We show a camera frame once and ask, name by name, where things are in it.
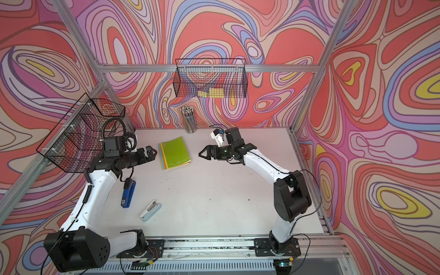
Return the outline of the remaining cream lined notebook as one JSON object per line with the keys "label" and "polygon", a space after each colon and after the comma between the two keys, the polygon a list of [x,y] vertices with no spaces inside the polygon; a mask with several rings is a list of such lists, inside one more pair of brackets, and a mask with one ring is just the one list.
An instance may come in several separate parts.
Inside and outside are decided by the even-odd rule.
{"label": "remaining cream lined notebook", "polygon": [[165,171],[166,170],[166,164],[165,164],[165,161],[163,159],[163,151],[162,151],[162,144],[161,143],[159,143],[159,145],[158,145],[158,154],[159,154],[161,169],[162,169],[162,171]]}

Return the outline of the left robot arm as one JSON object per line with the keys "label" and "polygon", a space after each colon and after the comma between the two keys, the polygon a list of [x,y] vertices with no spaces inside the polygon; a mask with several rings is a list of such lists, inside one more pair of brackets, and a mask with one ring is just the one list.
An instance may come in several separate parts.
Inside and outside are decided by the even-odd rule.
{"label": "left robot arm", "polygon": [[87,183],[71,215],[58,232],[44,239],[48,258],[59,272],[101,268],[111,257],[124,252],[140,257],[149,252],[143,230],[106,236],[98,228],[98,218],[123,170],[152,162],[157,153],[151,146],[136,148],[134,134],[103,139],[101,152],[85,167]]}

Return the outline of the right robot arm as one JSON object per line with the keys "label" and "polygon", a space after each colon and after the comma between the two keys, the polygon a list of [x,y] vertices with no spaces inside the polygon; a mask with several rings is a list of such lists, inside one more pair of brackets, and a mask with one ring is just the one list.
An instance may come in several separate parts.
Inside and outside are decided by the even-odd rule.
{"label": "right robot arm", "polygon": [[216,144],[203,148],[198,153],[200,158],[246,166],[272,185],[278,218],[267,239],[254,240],[252,249],[256,256],[300,255],[293,229],[312,206],[304,174],[298,170],[289,171],[269,160],[254,144],[245,143],[236,127],[216,128],[210,136]]}

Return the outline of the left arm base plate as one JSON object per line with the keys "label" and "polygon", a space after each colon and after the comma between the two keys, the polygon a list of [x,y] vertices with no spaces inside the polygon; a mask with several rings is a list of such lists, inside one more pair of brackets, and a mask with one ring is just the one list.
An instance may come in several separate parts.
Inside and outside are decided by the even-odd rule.
{"label": "left arm base plate", "polygon": [[163,239],[146,239],[136,244],[132,249],[119,253],[119,259],[159,259],[162,258],[165,246]]}

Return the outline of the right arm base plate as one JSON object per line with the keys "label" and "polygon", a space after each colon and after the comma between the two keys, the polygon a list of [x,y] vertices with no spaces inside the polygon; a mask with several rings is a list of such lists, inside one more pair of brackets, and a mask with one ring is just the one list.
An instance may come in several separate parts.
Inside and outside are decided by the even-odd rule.
{"label": "right arm base plate", "polygon": [[254,250],[257,257],[293,257],[301,256],[301,249],[297,238],[290,238],[284,243],[278,243],[274,238],[255,238],[254,245],[249,249]]}

